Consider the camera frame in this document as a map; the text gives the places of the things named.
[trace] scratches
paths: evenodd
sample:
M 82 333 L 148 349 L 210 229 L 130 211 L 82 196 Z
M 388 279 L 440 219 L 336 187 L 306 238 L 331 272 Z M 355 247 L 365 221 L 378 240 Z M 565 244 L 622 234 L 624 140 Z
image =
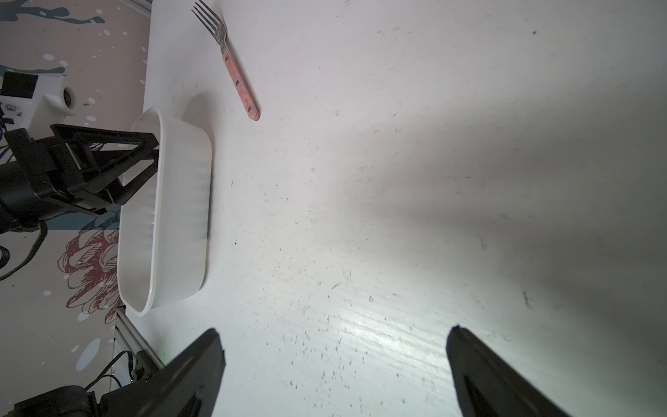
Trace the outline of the scratches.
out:
M 477 235 L 477 237 L 480 239 L 480 247 L 482 248 L 482 250 L 487 250 L 489 245 L 486 243 L 486 239 L 484 239 L 484 236 Z
M 528 292 L 527 291 L 524 291 L 524 303 L 525 303 L 525 305 L 528 309 L 530 309 L 530 310 L 533 309 L 533 306 L 530 305 L 530 298 L 528 297 Z
M 345 268 L 341 268 L 343 271 L 343 277 L 349 282 L 352 283 L 352 270 L 350 270 L 347 274 L 345 273 Z

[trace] white table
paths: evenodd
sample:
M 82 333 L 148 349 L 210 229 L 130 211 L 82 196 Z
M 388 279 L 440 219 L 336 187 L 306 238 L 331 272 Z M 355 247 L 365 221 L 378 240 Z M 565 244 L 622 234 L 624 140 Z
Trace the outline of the white table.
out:
M 144 107 L 212 138 L 207 277 L 132 321 L 217 329 L 216 416 L 458 415 L 456 324 L 573 416 L 659 414 L 664 4 L 216 1 L 253 122 L 191 3 Z

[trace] fork tines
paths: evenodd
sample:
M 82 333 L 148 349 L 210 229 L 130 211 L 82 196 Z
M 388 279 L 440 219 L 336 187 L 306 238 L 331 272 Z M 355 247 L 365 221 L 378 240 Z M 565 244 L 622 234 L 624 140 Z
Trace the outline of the fork tines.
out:
M 217 42 L 220 42 L 220 29 L 224 25 L 223 21 L 211 10 L 210 7 L 206 5 L 202 0 L 199 0 L 199 3 L 195 2 L 195 7 L 192 9 L 192 13 L 197 16 L 199 21 L 206 26 L 206 29 L 213 35 Z

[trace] white tray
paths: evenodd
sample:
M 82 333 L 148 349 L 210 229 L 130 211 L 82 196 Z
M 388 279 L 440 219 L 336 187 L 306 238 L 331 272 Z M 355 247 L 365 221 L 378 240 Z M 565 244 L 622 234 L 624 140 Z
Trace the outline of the white tray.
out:
M 157 173 L 121 209 L 118 288 L 127 308 L 143 316 L 201 287 L 212 152 L 206 132 L 156 107 L 140 115 L 132 131 L 151 132 L 160 143 Z M 144 167 L 128 170 L 123 183 Z

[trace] black cable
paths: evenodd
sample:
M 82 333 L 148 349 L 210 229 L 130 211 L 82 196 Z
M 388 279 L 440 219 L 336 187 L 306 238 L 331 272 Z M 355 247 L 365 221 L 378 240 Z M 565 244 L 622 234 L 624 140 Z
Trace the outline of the black cable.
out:
M 7 152 L 11 151 L 9 145 L 0 146 L 0 149 L 2 149 L 2 152 L 0 152 L 0 159 L 2 159 L 2 157 L 5 156 Z
M 116 355 L 116 357 L 114 359 L 112 359 L 111 362 L 109 362 L 109 364 L 102 370 L 102 372 L 99 373 L 98 377 L 95 378 L 94 381 L 92 381 L 90 384 L 88 384 L 85 387 L 85 390 L 88 391 L 93 385 L 95 385 L 97 383 L 97 381 L 104 378 L 107 371 L 109 369 L 111 369 L 113 364 L 118 362 L 118 359 L 120 359 L 121 356 L 124 355 L 124 354 L 127 354 L 127 370 L 129 371 L 130 378 L 132 378 L 132 371 L 134 370 L 134 354 L 132 353 L 131 350 L 124 350 L 121 353 L 119 353 L 118 355 Z
M 113 375 L 111 375 L 111 374 L 104 374 L 104 375 L 100 376 L 99 379 L 102 379 L 102 378 L 104 378 L 105 376 L 108 376 L 109 378 L 112 378 L 114 381 L 116 381 L 116 384 L 118 384 L 118 388 L 122 388 L 122 387 L 123 387 L 123 386 L 121 385 L 121 382 L 118 380 L 118 378 L 116 378 L 115 376 L 113 376 Z
M 33 244 L 32 249 L 30 249 L 30 252 L 28 252 L 28 256 L 25 257 L 25 259 L 23 260 L 23 262 L 21 262 L 21 264 L 19 266 L 17 266 L 13 270 L 7 272 L 5 275 L 0 276 L 0 281 L 4 280 L 6 278 L 9 278 L 12 274 L 14 274 L 14 272 L 23 268 L 25 266 L 25 264 L 30 262 L 35 257 L 35 254 L 39 250 L 39 247 L 41 246 L 42 242 L 44 242 L 44 239 L 46 238 L 46 235 L 49 233 L 49 230 L 46 227 L 46 222 L 44 220 L 39 220 L 37 222 L 37 224 L 39 225 L 39 235 L 37 236 L 37 240 L 35 240 L 35 243 Z M 9 251 L 6 248 L 2 248 L 2 249 L 4 249 L 4 250 L 0 250 L 0 252 L 2 252 L 1 260 L 2 261 L 7 260 L 7 262 L 9 262 Z

